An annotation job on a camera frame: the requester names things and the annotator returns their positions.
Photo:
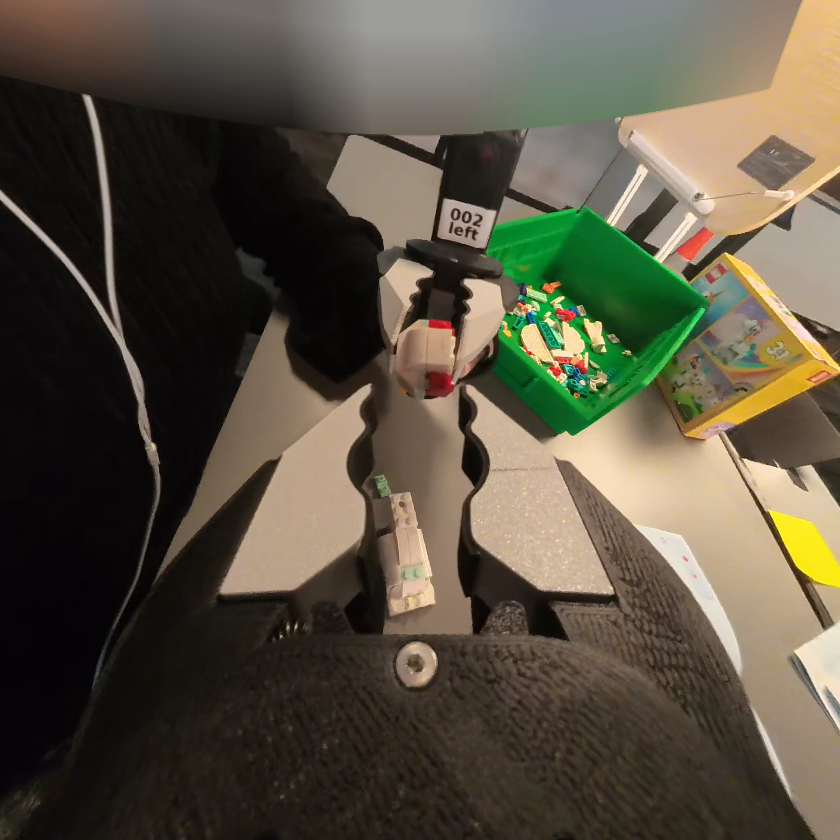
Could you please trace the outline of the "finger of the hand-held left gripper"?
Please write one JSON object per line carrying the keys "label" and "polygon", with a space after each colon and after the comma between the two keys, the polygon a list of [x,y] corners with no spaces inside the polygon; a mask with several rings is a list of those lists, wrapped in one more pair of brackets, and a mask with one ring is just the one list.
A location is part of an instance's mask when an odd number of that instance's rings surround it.
{"label": "finger of the hand-held left gripper", "polygon": [[454,381],[477,375],[495,360],[498,334],[505,317],[516,307],[519,288],[509,276],[467,278],[460,285],[461,301],[455,342]]}
{"label": "finger of the hand-held left gripper", "polygon": [[433,270],[423,263],[413,261],[389,251],[382,255],[390,262],[379,281],[378,310],[381,336],[385,350],[391,356],[400,323],[408,314],[414,319],[429,319],[424,315],[423,294],[428,291],[434,277]]}

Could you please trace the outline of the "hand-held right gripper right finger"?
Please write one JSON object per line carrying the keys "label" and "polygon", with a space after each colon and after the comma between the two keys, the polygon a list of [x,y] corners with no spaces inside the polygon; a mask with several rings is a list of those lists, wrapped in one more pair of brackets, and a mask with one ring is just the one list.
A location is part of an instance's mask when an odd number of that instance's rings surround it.
{"label": "hand-held right gripper right finger", "polygon": [[545,445],[472,385],[458,396],[469,481],[458,574],[484,603],[607,603],[615,594],[595,541]]}

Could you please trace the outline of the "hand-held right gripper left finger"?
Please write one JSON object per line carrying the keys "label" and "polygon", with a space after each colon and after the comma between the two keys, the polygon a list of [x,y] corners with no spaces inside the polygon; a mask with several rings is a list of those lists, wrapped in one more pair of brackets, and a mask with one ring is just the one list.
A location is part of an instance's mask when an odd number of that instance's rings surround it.
{"label": "hand-held right gripper left finger", "polygon": [[223,601],[350,604],[364,590],[372,534],[376,428],[372,385],[363,385],[279,457],[233,562]]}

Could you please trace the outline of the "white toy brick head assembly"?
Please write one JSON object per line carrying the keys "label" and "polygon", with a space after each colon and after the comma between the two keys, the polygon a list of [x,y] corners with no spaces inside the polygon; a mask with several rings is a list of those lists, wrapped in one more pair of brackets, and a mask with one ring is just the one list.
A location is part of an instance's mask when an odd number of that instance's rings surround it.
{"label": "white toy brick head assembly", "polygon": [[400,391],[419,401],[449,396],[455,387],[455,348],[450,320],[406,314],[395,336],[391,362]]}

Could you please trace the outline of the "person's left forearm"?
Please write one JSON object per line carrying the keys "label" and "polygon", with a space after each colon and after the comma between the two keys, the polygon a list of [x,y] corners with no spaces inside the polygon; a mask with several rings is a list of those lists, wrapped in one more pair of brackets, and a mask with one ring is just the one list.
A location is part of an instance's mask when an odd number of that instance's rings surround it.
{"label": "person's left forearm", "polygon": [[384,343],[378,229],[350,215],[276,129],[218,124],[216,204],[234,244],[260,259],[288,314],[288,342],[334,383]]}

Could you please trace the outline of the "pile of mixed toy bricks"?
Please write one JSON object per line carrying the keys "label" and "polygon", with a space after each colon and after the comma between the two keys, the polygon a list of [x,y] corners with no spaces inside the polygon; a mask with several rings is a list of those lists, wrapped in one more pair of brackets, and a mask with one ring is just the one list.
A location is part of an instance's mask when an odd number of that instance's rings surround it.
{"label": "pile of mixed toy bricks", "polygon": [[637,355],[584,305],[569,300],[558,281],[518,283],[499,330],[499,350],[514,352],[527,371],[542,372],[576,401],[617,387]]}

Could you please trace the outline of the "white toy brick block assembly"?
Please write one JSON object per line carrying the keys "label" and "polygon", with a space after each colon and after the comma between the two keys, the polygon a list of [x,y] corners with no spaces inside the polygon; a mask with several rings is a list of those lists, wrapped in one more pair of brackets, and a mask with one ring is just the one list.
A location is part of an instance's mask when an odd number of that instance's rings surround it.
{"label": "white toy brick block assembly", "polygon": [[369,502],[384,582],[385,619],[434,606],[433,571],[412,494],[371,494]]}

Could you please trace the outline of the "green plastic bin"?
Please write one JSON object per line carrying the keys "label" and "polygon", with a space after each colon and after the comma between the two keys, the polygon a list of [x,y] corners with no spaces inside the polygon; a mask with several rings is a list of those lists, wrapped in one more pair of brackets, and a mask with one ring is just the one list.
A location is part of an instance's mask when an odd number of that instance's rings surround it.
{"label": "green plastic bin", "polygon": [[504,223],[488,255],[516,284],[558,281],[569,300],[637,355],[617,387],[576,402],[541,371],[527,371],[513,351],[498,349],[494,372],[558,434],[578,434],[652,384],[708,308],[701,294],[587,208]]}

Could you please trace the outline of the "instruction booklet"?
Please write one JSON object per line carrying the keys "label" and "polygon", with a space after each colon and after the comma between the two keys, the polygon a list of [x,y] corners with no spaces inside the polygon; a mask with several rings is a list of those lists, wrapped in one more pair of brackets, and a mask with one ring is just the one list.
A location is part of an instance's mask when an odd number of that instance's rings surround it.
{"label": "instruction booklet", "polygon": [[700,567],[688,542],[679,534],[637,524],[636,529],[667,560],[670,567],[690,589],[700,605],[739,676],[743,664],[739,641],[708,578]]}

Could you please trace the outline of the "white tube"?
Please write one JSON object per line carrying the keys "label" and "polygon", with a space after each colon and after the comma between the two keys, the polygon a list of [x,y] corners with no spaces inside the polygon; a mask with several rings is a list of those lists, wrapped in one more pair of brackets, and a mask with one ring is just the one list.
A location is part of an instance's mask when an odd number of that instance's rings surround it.
{"label": "white tube", "polygon": [[640,132],[629,131],[625,148],[678,202],[688,206],[695,216],[707,217],[714,210],[715,200]]}

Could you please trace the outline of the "tan desk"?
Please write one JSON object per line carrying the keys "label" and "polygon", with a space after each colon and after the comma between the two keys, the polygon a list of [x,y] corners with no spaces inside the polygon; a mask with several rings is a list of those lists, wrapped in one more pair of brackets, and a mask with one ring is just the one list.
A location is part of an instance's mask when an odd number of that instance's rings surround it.
{"label": "tan desk", "polygon": [[[626,117],[617,129],[623,147],[632,130],[715,200],[707,217],[688,208],[713,233],[735,235],[767,224],[838,174],[839,2],[801,4],[770,88]],[[738,169],[772,134],[815,157],[782,192],[765,190]]]}

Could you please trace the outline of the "black chair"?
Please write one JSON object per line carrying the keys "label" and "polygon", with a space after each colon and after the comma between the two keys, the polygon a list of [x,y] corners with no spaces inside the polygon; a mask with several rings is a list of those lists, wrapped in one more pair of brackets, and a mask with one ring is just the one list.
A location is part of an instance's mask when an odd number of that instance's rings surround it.
{"label": "black chair", "polygon": [[839,499],[839,378],[816,385],[726,434],[742,459],[789,471],[815,468]]}

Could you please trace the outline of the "yellow paper sheet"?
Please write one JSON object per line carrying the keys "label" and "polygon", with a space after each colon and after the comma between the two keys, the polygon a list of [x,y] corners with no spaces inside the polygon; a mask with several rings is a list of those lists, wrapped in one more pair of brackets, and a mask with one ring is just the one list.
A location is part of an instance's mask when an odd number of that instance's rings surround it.
{"label": "yellow paper sheet", "polygon": [[816,525],[780,511],[769,511],[795,568],[812,583],[839,589],[839,562]]}

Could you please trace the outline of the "black plate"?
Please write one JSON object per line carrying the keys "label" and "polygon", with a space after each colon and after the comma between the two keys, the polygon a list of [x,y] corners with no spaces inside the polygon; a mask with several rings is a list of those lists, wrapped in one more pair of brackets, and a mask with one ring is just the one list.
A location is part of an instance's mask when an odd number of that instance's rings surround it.
{"label": "black plate", "polygon": [[782,192],[789,182],[808,168],[816,158],[772,134],[738,163],[740,172],[765,190]]}

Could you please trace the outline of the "blue white leaflet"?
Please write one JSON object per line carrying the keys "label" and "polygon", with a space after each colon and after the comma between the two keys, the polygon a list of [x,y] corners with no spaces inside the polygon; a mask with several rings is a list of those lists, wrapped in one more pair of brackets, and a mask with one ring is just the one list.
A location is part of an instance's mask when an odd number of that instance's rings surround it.
{"label": "blue white leaflet", "polygon": [[790,659],[813,699],[838,731],[839,623],[797,648]]}

